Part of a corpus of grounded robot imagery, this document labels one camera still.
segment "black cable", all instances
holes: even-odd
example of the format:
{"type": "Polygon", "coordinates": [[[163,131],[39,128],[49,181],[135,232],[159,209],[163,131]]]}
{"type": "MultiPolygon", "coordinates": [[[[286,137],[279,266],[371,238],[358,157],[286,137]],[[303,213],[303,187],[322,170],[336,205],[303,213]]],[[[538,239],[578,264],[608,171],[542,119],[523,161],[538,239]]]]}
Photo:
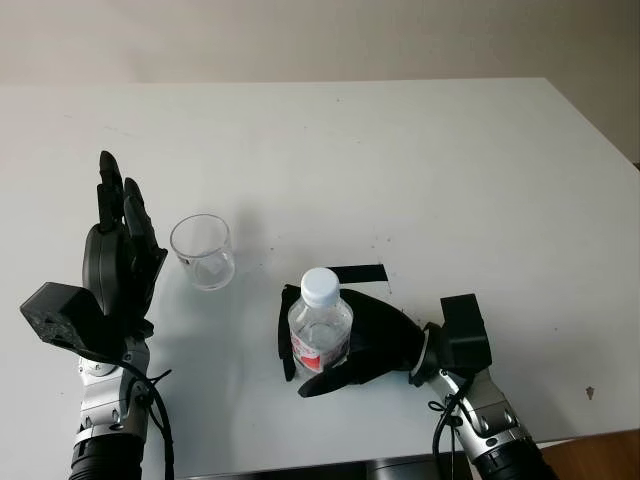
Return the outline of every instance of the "black cable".
{"type": "Polygon", "coordinates": [[[167,375],[169,375],[171,372],[173,372],[173,370],[169,369],[163,373],[161,373],[160,375],[158,375],[157,377],[152,377],[149,380],[151,380],[153,382],[154,385],[156,385],[160,380],[162,380],[164,377],[166,377],[167,375]]]}
{"type": "MultiPolygon", "coordinates": [[[[438,469],[440,480],[445,480],[445,469],[442,466],[442,457],[440,455],[440,437],[442,436],[442,431],[444,430],[445,425],[450,425],[453,443],[453,423],[450,423],[451,413],[453,412],[454,408],[456,408],[456,406],[460,404],[460,400],[462,400],[462,398],[467,394],[467,392],[471,388],[472,383],[473,377],[465,380],[460,389],[452,397],[449,398],[446,407],[443,407],[440,403],[434,401],[428,403],[431,410],[434,410],[436,412],[442,411],[440,420],[438,420],[436,429],[433,432],[433,443],[431,445],[431,450],[436,461],[436,468],[438,469]]],[[[451,449],[451,480],[453,480],[453,448],[451,449]]]]}
{"type": "Polygon", "coordinates": [[[164,478],[165,480],[174,480],[174,472],[173,472],[173,436],[171,435],[171,424],[169,423],[169,415],[167,414],[167,409],[162,401],[162,397],[160,396],[160,392],[156,389],[155,383],[151,381],[147,376],[138,370],[133,365],[125,362],[120,359],[111,359],[108,357],[103,357],[102,355],[88,354],[87,352],[83,352],[82,356],[87,360],[93,360],[94,362],[101,363],[110,363],[111,365],[116,365],[120,368],[123,368],[129,371],[134,377],[136,377],[143,385],[147,388],[153,401],[158,405],[158,413],[160,414],[160,419],[162,420],[162,425],[160,425],[157,419],[154,421],[160,433],[162,435],[162,439],[164,440],[164,478]]]}

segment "black tape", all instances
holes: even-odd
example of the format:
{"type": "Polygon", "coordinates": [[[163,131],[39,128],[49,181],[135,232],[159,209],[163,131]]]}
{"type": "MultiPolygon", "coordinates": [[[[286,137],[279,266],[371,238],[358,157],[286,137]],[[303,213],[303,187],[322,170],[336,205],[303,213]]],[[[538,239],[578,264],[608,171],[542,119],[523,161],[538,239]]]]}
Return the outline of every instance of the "black tape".
{"type": "Polygon", "coordinates": [[[348,267],[329,267],[338,276],[340,283],[387,282],[384,265],[351,265],[348,267]]]}

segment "table surface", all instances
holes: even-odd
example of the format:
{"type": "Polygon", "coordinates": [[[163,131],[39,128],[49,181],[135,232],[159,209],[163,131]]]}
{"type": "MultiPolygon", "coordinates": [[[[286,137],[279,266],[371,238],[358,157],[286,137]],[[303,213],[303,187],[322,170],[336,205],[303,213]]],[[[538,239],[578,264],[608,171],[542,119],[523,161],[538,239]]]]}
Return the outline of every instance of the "table surface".
{"type": "MultiPolygon", "coordinates": [[[[536,440],[640,423],[640,175],[545,80],[2,87],[0,123],[2,478],[68,472],[77,359],[18,306],[81,283],[102,149],[162,246],[195,212],[232,230],[233,282],[195,291],[171,254],[148,314],[178,477],[429,451],[434,394],[406,373],[306,400],[284,381],[280,290],[317,265],[382,262],[368,291],[421,324],[475,292],[536,440]]],[[[162,462],[150,427],[144,477],[162,462]]]]}

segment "red label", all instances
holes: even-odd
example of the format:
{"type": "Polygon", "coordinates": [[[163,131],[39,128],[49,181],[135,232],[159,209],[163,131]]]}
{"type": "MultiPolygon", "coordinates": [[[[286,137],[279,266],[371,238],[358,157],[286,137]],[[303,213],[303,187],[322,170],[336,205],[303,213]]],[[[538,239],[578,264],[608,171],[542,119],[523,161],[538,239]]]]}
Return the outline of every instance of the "red label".
{"type": "Polygon", "coordinates": [[[320,369],[320,357],[309,358],[309,357],[305,357],[305,356],[301,355],[300,356],[300,360],[307,367],[309,367],[309,368],[311,368],[313,370],[319,370],[320,369]]]}

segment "robotic hand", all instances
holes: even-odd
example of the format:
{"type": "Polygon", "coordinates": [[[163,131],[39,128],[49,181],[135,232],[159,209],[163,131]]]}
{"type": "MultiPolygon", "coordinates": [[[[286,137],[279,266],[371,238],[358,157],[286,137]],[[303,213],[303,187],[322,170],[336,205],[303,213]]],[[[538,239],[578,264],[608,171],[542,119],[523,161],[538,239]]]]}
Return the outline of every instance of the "robotic hand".
{"type": "Polygon", "coordinates": [[[165,478],[173,479],[167,412],[146,377],[153,325],[144,318],[167,250],[158,246],[138,185],[127,178],[123,188],[108,152],[100,155],[100,175],[100,223],[87,235],[84,288],[45,283],[20,311],[44,342],[80,355],[84,396],[70,479],[139,479],[149,412],[165,439],[165,478]]]}
{"type": "MultiPolygon", "coordinates": [[[[282,292],[278,347],[287,380],[295,371],[287,313],[299,296],[300,289],[292,285],[282,292]]],[[[365,383],[391,370],[409,371],[409,383],[429,383],[444,404],[432,445],[442,480],[439,444],[445,425],[453,427],[484,480],[557,480],[491,379],[491,350],[475,295],[441,299],[444,324],[429,323],[424,331],[380,300],[349,289],[340,296],[354,313],[349,355],[304,383],[301,396],[365,383]]]]}

